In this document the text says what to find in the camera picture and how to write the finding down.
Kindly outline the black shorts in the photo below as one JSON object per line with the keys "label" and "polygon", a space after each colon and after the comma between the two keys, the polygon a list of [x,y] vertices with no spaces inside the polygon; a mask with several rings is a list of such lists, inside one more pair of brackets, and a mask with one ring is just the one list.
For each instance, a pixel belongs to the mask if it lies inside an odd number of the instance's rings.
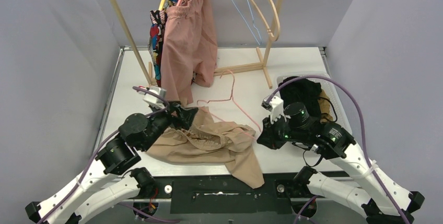
{"label": "black shorts", "polygon": [[[285,86],[279,91],[279,93],[284,101],[284,108],[287,108],[292,103],[301,102],[305,105],[311,116],[320,118],[321,113],[318,98],[321,90],[320,83],[308,79],[302,79]],[[336,120],[332,122],[336,122],[338,117],[331,101],[330,103],[332,106],[331,114],[334,113],[336,116]]]}

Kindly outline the blue hanger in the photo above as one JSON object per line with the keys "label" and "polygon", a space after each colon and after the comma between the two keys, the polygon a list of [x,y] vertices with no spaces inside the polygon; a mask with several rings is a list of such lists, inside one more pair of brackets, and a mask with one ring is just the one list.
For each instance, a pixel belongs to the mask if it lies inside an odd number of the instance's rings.
{"label": "blue hanger", "polygon": [[253,11],[252,3],[250,0],[230,0],[235,10],[239,14],[240,18],[244,22],[247,30],[251,34],[257,45],[263,43],[263,38],[260,33],[260,29],[256,25],[256,14]]}

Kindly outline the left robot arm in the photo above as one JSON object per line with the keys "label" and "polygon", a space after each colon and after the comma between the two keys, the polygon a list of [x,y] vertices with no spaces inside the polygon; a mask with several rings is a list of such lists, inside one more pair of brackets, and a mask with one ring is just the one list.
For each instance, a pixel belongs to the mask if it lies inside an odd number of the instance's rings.
{"label": "left robot arm", "polygon": [[83,171],[53,196],[26,208],[34,223],[86,223],[98,213],[133,197],[149,197],[155,180],[145,167],[135,165],[140,151],[148,151],[168,128],[189,129],[198,108],[169,108],[147,115],[129,115],[118,130],[94,152]]}

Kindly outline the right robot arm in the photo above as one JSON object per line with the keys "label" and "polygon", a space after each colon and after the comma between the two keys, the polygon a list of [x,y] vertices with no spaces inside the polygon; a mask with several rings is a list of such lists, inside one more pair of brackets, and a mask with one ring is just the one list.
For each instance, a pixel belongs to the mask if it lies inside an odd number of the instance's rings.
{"label": "right robot arm", "polygon": [[295,102],[285,107],[275,97],[264,101],[269,111],[257,142],[270,149],[286,143],[317,153],[346,172],[356,183],[350,186],[304,166],[294,177],[300,196],[317,195],[331,199],[363,216],[367,223],[412,223],[413,212],[421,208],[424,196],[409,191],[387,176],[375,161],[367,161],[361,146],[341,125],[311,116]]}

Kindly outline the beige shorts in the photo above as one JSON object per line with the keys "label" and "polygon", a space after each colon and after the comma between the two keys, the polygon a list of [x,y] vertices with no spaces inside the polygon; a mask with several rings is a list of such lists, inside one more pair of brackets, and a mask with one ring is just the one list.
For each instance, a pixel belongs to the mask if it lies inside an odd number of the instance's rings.
{"label": "beige shorts", "polygon": [[147,154],[173,164],[224,164],[228,172],[255,189],[264,177],[254,153],[255,130],[235,122],[215,122],[207,107],[200,107],[188,130],[168,128]]}

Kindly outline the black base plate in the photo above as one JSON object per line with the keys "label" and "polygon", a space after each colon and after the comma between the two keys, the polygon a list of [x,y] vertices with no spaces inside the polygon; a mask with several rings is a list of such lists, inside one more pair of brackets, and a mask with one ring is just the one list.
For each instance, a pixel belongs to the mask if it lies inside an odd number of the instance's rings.
{"label": "black base plate", "polygon": [[265,174],[264,184],[256,189],[231,175],[157,176],[153,201],[165,200],[171,214],[290,214],[313,196],[295,176]]}

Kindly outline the wooden clothes rack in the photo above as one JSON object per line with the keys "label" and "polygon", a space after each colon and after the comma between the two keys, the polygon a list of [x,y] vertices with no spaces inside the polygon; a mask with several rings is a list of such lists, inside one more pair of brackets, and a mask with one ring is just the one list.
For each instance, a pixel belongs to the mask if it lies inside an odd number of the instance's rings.
{"label": "wooden clothes rack", "polygon": [[[257,52],[257,55],[259,58],[259,60],[257,62],[250,63],[250,64],[242,64],[242,65],[235,65],[235,66],[227,66],[227,67],[218,68],[215,70],[214,75],[219,76],[222,74],[222,72],[227,71],[227,70],[231,70],[234,73],[243,73],[243,72],[249,72],[249,71],[254,71],[254,70],[262,70],[264,73],[268,87],[272,88],[272,82],[271,82],[269,73],[267,71],[267,63],[268,63],[269,54],[270,54],[272,44],[273,44],[273,42],[277,41],[281,35],[281,23],[279,20],[279,12],[280,12],[283,0],[277,0],[277,3],[274,3],[273,0],[268,0],[269,5],[271,6],[271,9],[273,11],[273,19],[272,19],[271,25],[269,25],[264,14],[262,13],[261,9],[259,8],[259,6],[257,5],[257,3],[254,0],[246,0],[246,1],[249,6],[253,6],[255,8],[255,10],[257,11],[258,15],[262,19],[263,24],[266,28],[266,31],[268,34],[268,40],[266,43],[265,51],[262,52],[260,50],[260,47],[256,47],[256,52]],[[146,67],[146,65],[139,53],[137,45],[132,37],[130,29],[124,19],[124,16],[121,12],[121,9],[118,5],[117,0],[109,0],[109,2],[110,2],[110,4],[117,16],[118,22],[119,22],[119,24],[126,36],[126,39],[130,43],[130,48],[132,49],[132,51],[135,54],[135,57],[139,63],[139,66],[140,66],[143,74],[144,74],[144,77],[147,81],[147,84],[148,85],[155,84],[156,80],[155,80],[155,72],[153,71],[153,64],[150,63],[149,66]]]}

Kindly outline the colourful comic print shorts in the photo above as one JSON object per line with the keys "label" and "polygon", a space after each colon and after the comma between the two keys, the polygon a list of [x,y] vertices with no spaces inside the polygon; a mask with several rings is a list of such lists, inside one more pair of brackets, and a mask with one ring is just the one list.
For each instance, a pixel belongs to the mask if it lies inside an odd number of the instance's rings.
{"label": "colourful comic print shorts", "polygon": [[164,44],[164,33],[166,22],[168,19],[166,9],[175,6],[178,0],[167,0],[167,4],[165,5],[164,10],[151,10],[150,11],[150,19],[151,19],[151,28],[149,31],[149,53],[152,59],[152,65],[154,70],[154,79],[157,86],[161,86],[161,58],[163,52],[163,44]]}

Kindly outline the white plastic basket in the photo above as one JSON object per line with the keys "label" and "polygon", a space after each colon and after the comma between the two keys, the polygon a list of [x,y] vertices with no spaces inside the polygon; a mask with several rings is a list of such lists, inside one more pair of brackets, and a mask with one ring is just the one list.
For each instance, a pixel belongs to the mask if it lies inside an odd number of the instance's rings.
{"label": "white plastic basket", "polygon": [[[330,76],[326,72],[286,72],[282,75],[276,77],[275,85],[279,86],[280,83],[283,82],[284,79],[288,77],[299,77],[299,76],[307,76],[307,75],[317,75],[322,77],[330,78]],[[340,124],[343,128],[345,128],[350,134],[352,134],[352,129],[347,119],[345,110],[340,101],[339,95],[337,93],[337,88],[334,84],[329,81],[318,79],[318,78],[310,78],[309,80],[313,82],[318,82],[321,84],[321,88],[324,90],[325,94],[329,97],[332,105],[335,108],[336,115],[338,116],[337,124]]]}

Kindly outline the pink shorts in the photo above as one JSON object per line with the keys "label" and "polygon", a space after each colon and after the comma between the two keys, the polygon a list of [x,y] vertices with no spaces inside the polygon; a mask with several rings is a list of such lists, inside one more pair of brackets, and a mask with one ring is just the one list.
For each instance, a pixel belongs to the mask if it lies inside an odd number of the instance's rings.
{"label": "pink shorts", "polygon": [[193,102],[192,84],[210,87],[217,62],[217,35],[211,0],[183,0],[166,9],[160,63],[168,101]]}

